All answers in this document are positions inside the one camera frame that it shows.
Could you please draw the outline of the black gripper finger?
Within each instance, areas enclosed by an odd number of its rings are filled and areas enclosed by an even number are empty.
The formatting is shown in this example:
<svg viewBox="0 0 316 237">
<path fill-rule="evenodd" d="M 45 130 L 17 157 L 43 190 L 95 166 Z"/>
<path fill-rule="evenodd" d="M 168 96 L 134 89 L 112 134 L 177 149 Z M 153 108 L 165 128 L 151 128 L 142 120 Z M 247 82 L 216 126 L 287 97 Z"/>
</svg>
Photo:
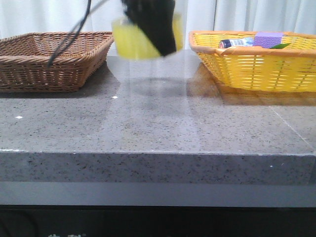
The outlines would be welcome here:
<svg viewBox="0 0 316 237">
<path fill-rule="evenodd" d="M 123 0 L 121 3 L 127 18 L 142 30 L 161 56 L 176 52 L 174 0 Z"/>
</svg>

